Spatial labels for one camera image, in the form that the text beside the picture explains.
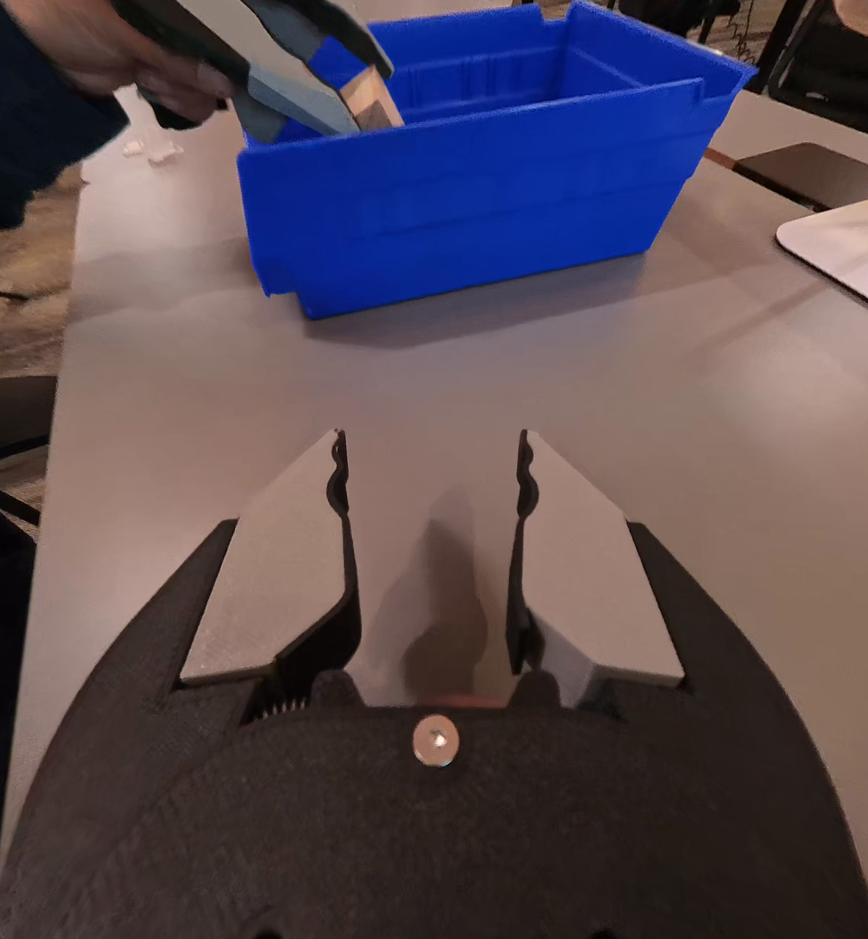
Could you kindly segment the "blue plastic bin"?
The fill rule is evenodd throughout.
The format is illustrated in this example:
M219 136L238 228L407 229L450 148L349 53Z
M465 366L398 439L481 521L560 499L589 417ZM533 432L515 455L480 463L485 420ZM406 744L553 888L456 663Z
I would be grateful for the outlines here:
M646 252L755 74L586 2L370 30L402 127L237 158L254 272L310 319Z

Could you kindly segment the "person's left hand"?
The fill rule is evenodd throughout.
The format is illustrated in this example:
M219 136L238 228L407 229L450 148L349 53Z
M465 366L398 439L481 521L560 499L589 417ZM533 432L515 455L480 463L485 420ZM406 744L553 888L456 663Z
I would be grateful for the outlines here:
M214 67L165 50L107 1L5 1L3 6L63 77L88 95L138 86L197 124L233 96L229 79Z

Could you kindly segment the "white document stand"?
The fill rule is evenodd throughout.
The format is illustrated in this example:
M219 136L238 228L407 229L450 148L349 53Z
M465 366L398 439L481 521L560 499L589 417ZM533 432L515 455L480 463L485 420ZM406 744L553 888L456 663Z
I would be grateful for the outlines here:
M779 247L868 302L868 200L782 224Z

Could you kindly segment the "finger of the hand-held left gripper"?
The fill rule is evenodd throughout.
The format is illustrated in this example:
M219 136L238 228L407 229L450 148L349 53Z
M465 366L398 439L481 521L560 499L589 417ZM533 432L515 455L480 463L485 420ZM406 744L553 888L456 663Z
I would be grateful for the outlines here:
M238 93L238 118L246 135L272 144L288 122L297 122L322 136L355 134L360 128L338 91L306 68L275 74L251 65L246 89Z
M251 67L281 78L309 75L308 62L332 38L383 78L393 64L367 26L342 2L181 1Z

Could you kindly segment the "small clear plastic piece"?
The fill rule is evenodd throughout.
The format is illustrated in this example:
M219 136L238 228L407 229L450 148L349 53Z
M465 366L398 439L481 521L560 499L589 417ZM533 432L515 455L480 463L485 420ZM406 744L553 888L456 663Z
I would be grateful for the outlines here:
M159 138L148 138L146 135L132 137L121 148L125 158L144 158L152 166L160 166L170 160L178 158L182 147L172 137L161 135Z

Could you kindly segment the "person's left forearm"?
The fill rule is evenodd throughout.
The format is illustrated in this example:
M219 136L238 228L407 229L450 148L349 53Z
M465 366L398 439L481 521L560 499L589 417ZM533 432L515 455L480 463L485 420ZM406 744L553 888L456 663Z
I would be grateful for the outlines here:
M128 125L115 97L71 87L0 3L0 230L62 172Z

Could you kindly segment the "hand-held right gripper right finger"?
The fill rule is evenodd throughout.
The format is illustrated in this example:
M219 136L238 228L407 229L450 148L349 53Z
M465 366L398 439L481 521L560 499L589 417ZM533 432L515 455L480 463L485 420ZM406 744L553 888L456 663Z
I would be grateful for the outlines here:
M543 672L566 708L609 681L676 690L685 671L623 511L524 429L508 574L512 675Z

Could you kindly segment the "black office chair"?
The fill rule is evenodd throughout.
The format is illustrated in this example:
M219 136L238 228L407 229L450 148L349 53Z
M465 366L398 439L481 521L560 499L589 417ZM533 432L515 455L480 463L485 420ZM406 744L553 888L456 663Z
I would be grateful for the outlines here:
M813 2L771 70L767 93L868 135L868 2Z

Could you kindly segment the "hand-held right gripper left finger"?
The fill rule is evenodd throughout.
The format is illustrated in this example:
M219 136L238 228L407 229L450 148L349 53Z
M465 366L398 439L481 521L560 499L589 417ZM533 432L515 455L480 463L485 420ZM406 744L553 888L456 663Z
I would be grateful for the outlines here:
M361 635L346 436L326 432L241 510L181 671L200 687L269 677L309 687Z

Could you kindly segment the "wooden cube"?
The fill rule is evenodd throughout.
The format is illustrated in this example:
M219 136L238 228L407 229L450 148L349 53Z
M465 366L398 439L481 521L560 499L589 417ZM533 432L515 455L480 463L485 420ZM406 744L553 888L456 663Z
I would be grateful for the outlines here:
M366 67L339 90L357 128L377 132L404 127L405 121L392 95L374 66Z

